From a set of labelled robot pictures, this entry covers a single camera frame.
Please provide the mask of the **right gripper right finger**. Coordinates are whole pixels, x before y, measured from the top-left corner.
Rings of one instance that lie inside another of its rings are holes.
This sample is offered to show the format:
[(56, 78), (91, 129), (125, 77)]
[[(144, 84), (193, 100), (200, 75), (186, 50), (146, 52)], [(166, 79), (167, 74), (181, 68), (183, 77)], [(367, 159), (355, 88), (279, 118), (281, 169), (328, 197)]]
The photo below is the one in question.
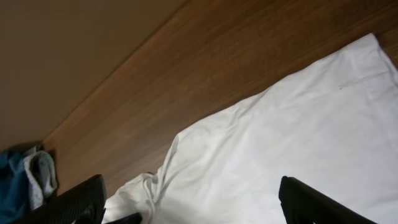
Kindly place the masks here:
[(375, 224), (294, 177), (281, 179), (279, 200), (287, 224)]

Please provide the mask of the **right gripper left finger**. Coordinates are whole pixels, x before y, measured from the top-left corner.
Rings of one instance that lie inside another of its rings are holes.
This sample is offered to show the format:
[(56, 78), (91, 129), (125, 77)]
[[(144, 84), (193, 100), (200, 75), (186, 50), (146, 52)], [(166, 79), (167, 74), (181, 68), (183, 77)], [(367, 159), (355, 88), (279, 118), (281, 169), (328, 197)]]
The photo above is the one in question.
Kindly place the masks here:
[(106, 196), (103, 176), (97, 174), (14, 224), (101, 223)]

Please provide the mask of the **white t-shirt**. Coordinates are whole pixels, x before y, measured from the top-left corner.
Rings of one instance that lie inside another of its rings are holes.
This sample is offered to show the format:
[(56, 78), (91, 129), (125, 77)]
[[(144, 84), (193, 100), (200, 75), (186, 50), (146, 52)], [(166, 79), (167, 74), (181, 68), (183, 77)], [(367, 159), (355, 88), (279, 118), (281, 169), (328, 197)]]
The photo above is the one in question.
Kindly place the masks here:
[(283, 223), (284, 176), (397, 222), (397, 69), (373, 34), (178, 133), (155, 174), (106, 201), (103, 221)]

